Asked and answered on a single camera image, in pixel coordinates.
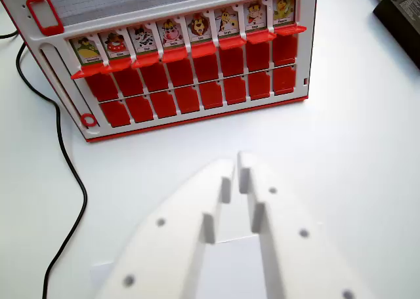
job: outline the black power adapter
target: black power adapter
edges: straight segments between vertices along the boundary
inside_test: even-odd
[[[382,0],[373,13],[420,69],[420,0]]]

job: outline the red handle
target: red handle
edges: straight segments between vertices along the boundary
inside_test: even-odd
[[[56,26],[43,27],[41,25],[41,23],[39,22],[37,15],[35,14],[35,12],[32,9],[32,3],[39,3],[39,2],[44,2],[44,1],[47,1],[48,5],[50,6],[50,9],[51,9],[52,13],[54,14],[54,17],[57,21]],[[55,11],[55,8],[54,8],[53,4],[51,3],[51,0],[27,0],[26,1],[26,6],[28,6],[28,9],[32,14],[33,19],[37,23],[37,26],[38,26],[39,30],[41,31],[41,33],[43,35],[58,35],[58,34],[64,32],[64,26],[61,23],[61,20],[58,17],[58,14]]]

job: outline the screw hole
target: screw hole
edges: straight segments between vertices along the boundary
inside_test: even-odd
[[[159,218],[156,222],[158,227],[162,227],[163,225],[166,224],[166,220],[164,218]]]
[[[343,298],[344,299],[355,299],[355,296],[353,295],[353,292],[351,292],[349,290],[344,290],[343,291]]]
[[[309,231],[306,229],[301,229],[299,235],[301,235],[302,238],[307,238],[309,237]]]
[[[125,278],[123,280],[123,284],[126,287],[132,286],[134,284],[134,282],[135,282],[135,279],[134,279],[134,276],[133,275],[127,275],[127,276],[125,276]]]

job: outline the black cable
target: black cable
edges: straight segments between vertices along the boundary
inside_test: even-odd
[[[57,262],[58,258],[62,254],[64,248],[66,248],[67,242],[70,240],[70,238],[72,237],[74,231],[76,230],[77,226],[80,223],[80,220],[81,220],[81,218],[82,218],[82,216],[83,216],[83,214],[84,214],[84,212],[86,210],[86,205],[87,205],[87,192],[86,192],[85,186],[83,185],[83,182],[81,181],[79,175],[77,174],[76,170],[74,169],[74,166],[72,164],[72,161],[68,157],[66,148],[64,147],[63,137],[62,137],[62,134],[61,134],[61,113],[60,113],[60,107],[58,107],[58,104],[54,100],[51,100],[50,98],[44,96],[38,90],[36,90],[31,85],[31,83],[26,79],[25,75],[22,73],[22,70],[20,69],[20,58],[21,58],[22,53],[23,53],[23,51],[25,49],[25,46],[26,45],[24,43],[20,47],[20,50],[19,50],[18,55],[16,57],[16,69],[18,70],[18,73],[19,73],[20,77],[25,82],[25,84],[27,84],[27,86],[29,87],[30,90],[32,90],[34,93],[36,93],[42,99],[46,100],[47,102],[49,102],[50,104],[52,104],[55,107],[58,143],[60,143],[61,152],[62,152],[62,154],[63,154],[63,156],[64,156],[64,158],[65,158],[65,160],[67,162],[68,167],[72,171],[74,178],[76,179],[77,183],[79,184],[80,189],[81,189],[81,192],[83,194],[83,204],[81,206],[81,210],[79,212],[79,216],[77,216],[76,221],[73,224],[73,227],[71,228],[71,230],[67,234],[65,240],[61,244],[61,247],[59,248],[58,252],[55,254],[54,258],[51,260],[51,263],[48,265],[48,268],[45,271],[44,284],[43,284],[43,290],[42,290],[42,298],[43,299],[47,299],[48,280],[49,280],[49,275],[50,275],[51,269],[53,268],[53,266],[55,265],[55,262]]]
[[[14,37],[15,35],[18,35],[18,31],[17,30],[15,32],[9,33],[8,35],[0,35],[0,39],[11,38],[11,37]]]

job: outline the cartoon animal card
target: cartoon animal card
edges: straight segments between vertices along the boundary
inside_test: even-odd
[[[145,54],[158,50],[153,33],[143,25],[129,27],[129,35],[137,54]]]
[[[173,19],[156,22],[163,48],[175,48],[184,44],[181,26]]]
[[[89,65],[102,61],[102,57],[94,41],[83,36],[70,39],[69,42],[81,65]]]
[[[245,31],[262,30],[267,27],[266,6],[261,1],[243,4],[245,16]]]
[[[239,35],[238,12],[232,7],[216,9],[215,18],[219,38]]]
[[[191,44],[211,40],[209,19],[202,13],[185,16]]]
[[[124,36],[115,30],[99,33],[99,39],[110,60],[130,56],[130,52],[124,41]]]
[[[282,26],[295,22],[296,0],[273,0],[273,25]]]

